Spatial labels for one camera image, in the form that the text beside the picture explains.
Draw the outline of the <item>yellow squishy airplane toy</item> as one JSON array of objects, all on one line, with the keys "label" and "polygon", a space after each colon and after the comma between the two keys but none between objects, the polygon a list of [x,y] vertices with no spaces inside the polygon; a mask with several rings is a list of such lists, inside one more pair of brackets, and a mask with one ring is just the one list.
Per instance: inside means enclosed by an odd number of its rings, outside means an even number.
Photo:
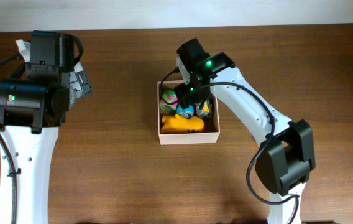
[{"label": "yellow squishy airplane toy", "polygon": [[204,121],[196,116],[185,118],[179,114],[163,116],[161,134],[199,133],[204,130]]}]

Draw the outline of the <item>blue ball toy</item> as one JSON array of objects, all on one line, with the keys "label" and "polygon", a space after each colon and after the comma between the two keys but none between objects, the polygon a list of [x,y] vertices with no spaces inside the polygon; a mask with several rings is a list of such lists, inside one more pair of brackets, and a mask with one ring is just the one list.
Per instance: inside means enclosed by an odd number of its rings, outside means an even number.
[{"label": "blue ball toy", "polygon": [[189,119],[195,115],[195,109],[192,105],[189,105],[187,108],[182,108],[181,105],[178,105],[176,108],[176,113],[186,119]]}]

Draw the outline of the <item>colourful puzzle cube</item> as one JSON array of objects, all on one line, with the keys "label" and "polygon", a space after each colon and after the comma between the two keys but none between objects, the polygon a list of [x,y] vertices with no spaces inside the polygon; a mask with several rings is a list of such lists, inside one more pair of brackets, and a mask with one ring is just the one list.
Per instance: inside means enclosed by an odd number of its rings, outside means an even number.
[{"label": "colourful puzzle cube", "polygon": [[177,104],[170,105],[171,102],[178,101],[178,98],[173,90],[164,90],[160,99],[160,114],[162,115],[173,115],[176,113]]}]

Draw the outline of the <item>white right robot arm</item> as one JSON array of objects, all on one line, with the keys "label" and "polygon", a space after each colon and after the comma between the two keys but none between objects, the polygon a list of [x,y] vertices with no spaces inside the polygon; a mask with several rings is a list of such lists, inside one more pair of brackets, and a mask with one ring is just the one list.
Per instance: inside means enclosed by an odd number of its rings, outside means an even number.
[{"label": "white right robot arm", "polygon": [[259,145],[246,172],[251,193],[269,205],[268,223],[301,223],[301,195],[316,167],[313,130],[292,121],[257,93],[224,52],[210,55],[191,39],[176,51],[184,84],[177,86],[183,107],[210,96],[222,101]]}]

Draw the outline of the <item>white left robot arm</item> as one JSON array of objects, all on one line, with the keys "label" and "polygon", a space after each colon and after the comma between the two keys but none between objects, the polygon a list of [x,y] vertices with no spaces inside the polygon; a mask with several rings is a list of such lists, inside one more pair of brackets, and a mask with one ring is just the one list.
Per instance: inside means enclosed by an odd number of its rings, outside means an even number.
[{"label": "white left robot arm", "polygon": [[0,223],[47,223],[60,126],[93,88],[76,36],[35,31],[17,47],[21,64],[0,82]]}]

